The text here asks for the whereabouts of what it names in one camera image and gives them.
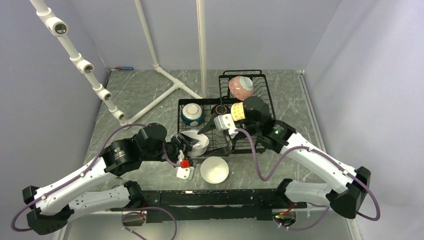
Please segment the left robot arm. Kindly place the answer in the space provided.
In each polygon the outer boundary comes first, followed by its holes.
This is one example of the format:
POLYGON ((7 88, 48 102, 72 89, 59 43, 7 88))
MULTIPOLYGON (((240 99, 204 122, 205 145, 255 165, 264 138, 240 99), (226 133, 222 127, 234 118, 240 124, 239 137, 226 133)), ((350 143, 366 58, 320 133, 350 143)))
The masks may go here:
POLYGON ((92 188, 138 170, 144 161, 189 167, 186 157, 195 155, 202 144, 200 135, 179 133, 166 141, 167 134, 159 123, 139 124, 132 137, 116 141, 108 137, 91 161, 64 178, 45 187, 26 187, 22 196, 28 230, 47 235, 93 212, 144 207, 145 196, 136 181, 100 192, 92 188))

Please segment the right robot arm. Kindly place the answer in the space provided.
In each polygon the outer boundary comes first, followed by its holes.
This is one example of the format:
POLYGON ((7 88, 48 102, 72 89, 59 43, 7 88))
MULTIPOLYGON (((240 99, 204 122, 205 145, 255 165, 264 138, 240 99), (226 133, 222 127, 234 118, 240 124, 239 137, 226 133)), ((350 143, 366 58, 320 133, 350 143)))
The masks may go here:
POLYGON ((245 135, 248 139, 258 177, 266 182, 276 171, 284 157, 289 157, 324 183, 302 183, 284 179, 275 190, 276 203, 287 208, 292 203, 305 202, 323 205, 346 219, 361 216, 371 221, 379 220, 381 210, 369 188, 371 172, 366 167, 354 168, 319 149, 294 127, 272 117, 269 106, 258 96, 234 103, 228 114, 211 118, 199 133, 212 130, 223 132, 231 139, 245 135), (252 136, 267 150, 280 154, 267 176, 263 176, 252 136))

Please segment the brown glazed bowl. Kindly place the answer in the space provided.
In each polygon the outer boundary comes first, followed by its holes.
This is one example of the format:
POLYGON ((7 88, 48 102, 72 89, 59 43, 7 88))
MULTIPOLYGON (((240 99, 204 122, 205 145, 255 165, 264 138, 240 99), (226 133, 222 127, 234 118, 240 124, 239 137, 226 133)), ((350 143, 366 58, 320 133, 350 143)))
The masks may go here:
POLYGON ((231 113, 230 108, 223 104, 217 104, 213 106, 210 110, 211 119, 214 119, 215 117, 219 115, 226 115, 230 113, 231 113))

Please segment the red patterned bowl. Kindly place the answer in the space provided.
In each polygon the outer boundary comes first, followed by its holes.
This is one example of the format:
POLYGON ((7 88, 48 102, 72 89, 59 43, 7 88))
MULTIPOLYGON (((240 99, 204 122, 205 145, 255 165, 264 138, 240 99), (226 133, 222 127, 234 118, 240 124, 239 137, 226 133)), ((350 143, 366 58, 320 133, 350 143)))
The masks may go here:
POLYGON ((246 76, 233 77, 228 83, 228 88, 230 93, 240 101, 252 97, 254 92, 253 81, 246 76))

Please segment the ribbed white bowl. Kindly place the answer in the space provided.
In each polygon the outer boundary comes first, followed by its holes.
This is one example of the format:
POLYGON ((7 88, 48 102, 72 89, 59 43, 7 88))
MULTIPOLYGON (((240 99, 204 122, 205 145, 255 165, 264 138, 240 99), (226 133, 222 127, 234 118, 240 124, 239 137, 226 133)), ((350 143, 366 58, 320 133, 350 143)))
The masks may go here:
POLYGON ((229 172, 228 163, 218 156, 208 157, 200 166, 201 177, 210 184, 223 183, 227 179, 229 172))

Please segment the blue yellow patterned bowl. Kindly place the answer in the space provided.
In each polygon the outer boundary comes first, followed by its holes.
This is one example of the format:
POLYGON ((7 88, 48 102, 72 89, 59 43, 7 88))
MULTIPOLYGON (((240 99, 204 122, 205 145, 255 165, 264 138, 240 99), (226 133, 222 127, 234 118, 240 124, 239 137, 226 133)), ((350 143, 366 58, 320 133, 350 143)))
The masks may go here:
POLYGON ((234 122, 244 120, 246 118, 243 102, 234 103, 231 106, 230 114, 234 122))

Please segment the shallow white bowl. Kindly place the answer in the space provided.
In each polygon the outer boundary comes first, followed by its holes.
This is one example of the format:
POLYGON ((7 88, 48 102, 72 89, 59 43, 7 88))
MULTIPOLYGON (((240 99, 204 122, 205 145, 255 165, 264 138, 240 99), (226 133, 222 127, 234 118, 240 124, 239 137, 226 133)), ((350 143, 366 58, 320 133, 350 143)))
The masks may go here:
POLYGON ((205 154, 210 140, 205 134, 199 134, 198 129, 191 129, 180 132, 183 136, 188 138, 191 144, 191 149, 187 151, 189 158, 197 158, 205 154))

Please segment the teal white bowl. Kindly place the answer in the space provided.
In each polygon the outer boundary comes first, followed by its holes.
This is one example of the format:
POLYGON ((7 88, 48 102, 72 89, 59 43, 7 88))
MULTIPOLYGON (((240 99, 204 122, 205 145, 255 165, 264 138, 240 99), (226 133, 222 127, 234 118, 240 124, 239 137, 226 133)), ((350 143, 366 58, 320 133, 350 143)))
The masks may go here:
POLYGON ((204 122, 204 112, 200 105, 188 103, 181 110, 181 119, 185 125, 196 127, 204 122))

